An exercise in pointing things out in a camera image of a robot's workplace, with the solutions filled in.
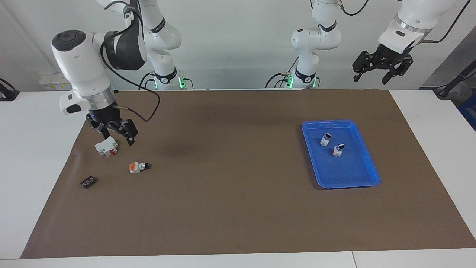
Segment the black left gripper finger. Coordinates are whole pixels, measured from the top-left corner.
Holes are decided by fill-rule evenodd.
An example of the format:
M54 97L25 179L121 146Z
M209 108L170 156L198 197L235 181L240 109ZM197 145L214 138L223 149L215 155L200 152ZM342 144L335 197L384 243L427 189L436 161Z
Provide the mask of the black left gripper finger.
M356 73L353 77L355 83L359 81L361 76L368 72L374 70L374 63L375 63L375 56L372 53L368 53L367 51L362 51L357 59L352 64L352 68Z
M400 62L386 60L384 66L386 66L388 72L382 78L382 84L386 85L395 76L403 76L412 63L413 58L411 56L405 56Z

